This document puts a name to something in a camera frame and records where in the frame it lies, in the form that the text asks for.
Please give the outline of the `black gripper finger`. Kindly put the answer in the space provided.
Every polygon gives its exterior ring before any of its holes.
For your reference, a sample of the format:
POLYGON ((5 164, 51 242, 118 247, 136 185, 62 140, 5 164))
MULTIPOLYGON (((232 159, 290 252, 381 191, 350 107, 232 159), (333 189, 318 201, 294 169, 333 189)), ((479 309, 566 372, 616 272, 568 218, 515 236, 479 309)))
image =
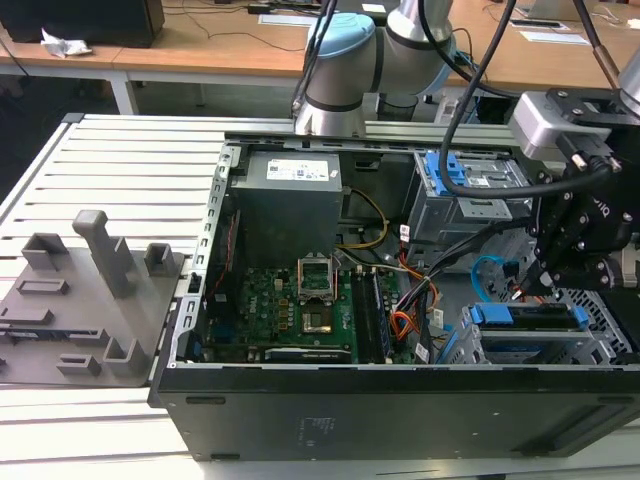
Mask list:
POLYGON ((549 281, 538 280, 538 294, 550 295, 553 289, 600 291, 613 286, 613 273, 604 258, 547 261, 544 273, 549 281))
POLYGON ((525 295, 546 295, 589 217, 579 206, 580 193, 567 190, 535 198, 527 233, 535 239, 533 259, 520 283, 525 295))

